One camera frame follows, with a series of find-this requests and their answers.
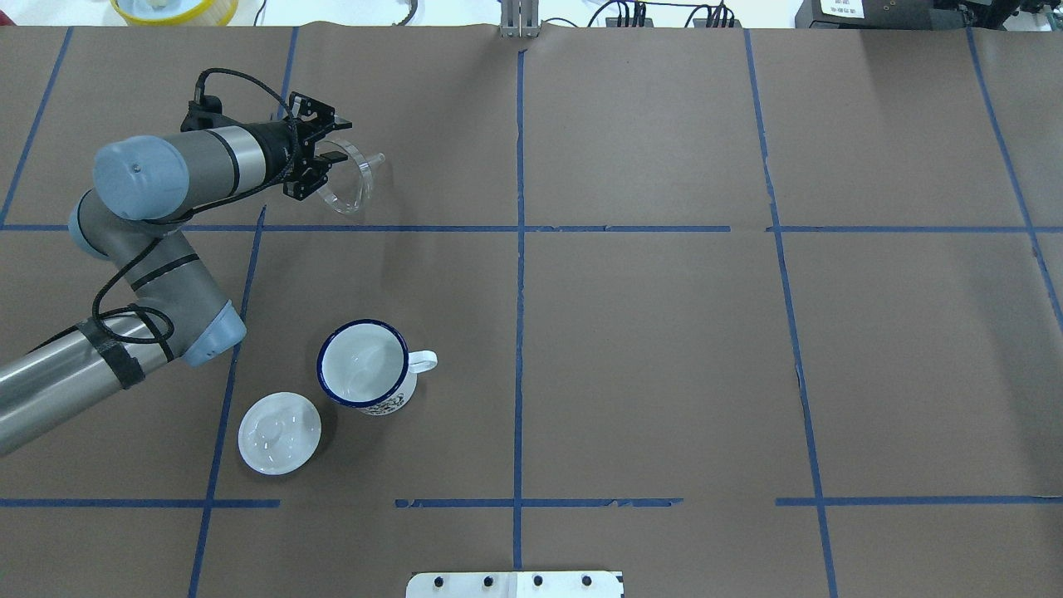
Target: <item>light blue joint cap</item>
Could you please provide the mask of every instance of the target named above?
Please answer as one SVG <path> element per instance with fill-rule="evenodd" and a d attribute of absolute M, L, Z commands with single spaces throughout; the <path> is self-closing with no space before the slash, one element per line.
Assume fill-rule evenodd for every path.
<path fill-rule="evenodd" d="M 203 335 L 200 335 L 192 346 L 188 347 L 183 359 L 192 368 L 203 365 L 218 355 L 235 347 L 237 343 L 243 341 L 247 334 L 248 328 L 243 326 L 240 315 L 233 309 L 233 303 L 226 302 L 225 307 L 218 312 Z"/>
<path fill-rule="evenodd" d="M 81 222 L 78 221 L 78 211 L 80 209 L 81 201 L 73 206 L 73 211 L 70 212 L 70 219 L 67 221 L 67 230 L 70 232 L 70 237 L 73 238 L 73 243 L 92 257 L 98 259 L 107 259 L 108 257 L 106 255 L 100 253 L 95 246 L 89 244 L 88 240 L 85 238 L 85 233 L 81 232 Z"/>
<path fill-rule="evenodd" d="M 184 203 L 188 165 L 166 139 L 139 135 L 100 148 L 92 182 L 107 209 L 119 218 L 162 218 Z"/>

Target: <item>mug handle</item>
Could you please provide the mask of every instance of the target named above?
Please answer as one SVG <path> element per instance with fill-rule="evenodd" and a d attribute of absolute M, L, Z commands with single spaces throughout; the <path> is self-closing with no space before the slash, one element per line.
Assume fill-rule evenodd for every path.
<path fill-rule="evenodd" d="M 436 357 L 435 352 L 417 352 L 409 355 L 409 373 L 424 374 L 436 368 L 438 363 L 439 358 Z"/>

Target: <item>silver metal tube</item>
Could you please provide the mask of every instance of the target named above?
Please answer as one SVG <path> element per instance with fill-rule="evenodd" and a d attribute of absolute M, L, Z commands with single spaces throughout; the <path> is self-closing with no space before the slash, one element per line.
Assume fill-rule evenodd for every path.
<path fill-rule="evenodd" d="M 137 318 L 116 318 L 106 324 L 118 335 L 151 337 Z M 158 345 L 123 346 L 145 374 L 166 365 Z M 111 366 L 78 331 L 0 368 L 0 456 L 120 390 Z"/>

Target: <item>yellow rim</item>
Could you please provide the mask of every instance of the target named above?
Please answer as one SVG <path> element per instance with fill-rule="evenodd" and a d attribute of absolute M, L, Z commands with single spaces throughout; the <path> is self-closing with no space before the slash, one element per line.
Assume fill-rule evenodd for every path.
<path fill-rule="evenodd" d="M 115 11 L 117 11 L 118 14 L 121 15 L 126 22 L 147 25 L 147 27 L 157 27 L 157 25 L 186 23 L 205 13 L 207 8 L 214 5 L 214 0 L 203 0 L 202 2 L 197 4 L 195 8 L 188 11 L 187 13 L 183 13 L 175 17 L 169 17 L 166 19 L 157 19 L 157 20 L 145 20 L 134 17 L 133 15 L 126 13 L 125 11 L 121 10 L 118 6 L 118 0 L 111 0 L 111 5 L 115 7 Z M 236 0 L 233 0 L 233 5 L 229 7 L 229 13 L 225 15 L 224 18 L 221 19 L 221 22 L 219 22 L 218 24 L 226 24 L 230 21 L 230 19 L 233 18 L 233 13 L 235 12 L 236 12 Z"/>

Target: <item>white saucer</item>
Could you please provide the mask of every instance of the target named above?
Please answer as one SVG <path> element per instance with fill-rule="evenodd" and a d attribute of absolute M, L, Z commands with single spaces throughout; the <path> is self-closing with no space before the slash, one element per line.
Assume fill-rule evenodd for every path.
<path fill-rule="evenodd" d="M 294 393 L 274 393 L 251 406 L 240 422 L 237 444 L 249 467 L 280 476 L 306 463 L 321 441 L 321 416 Z"/>

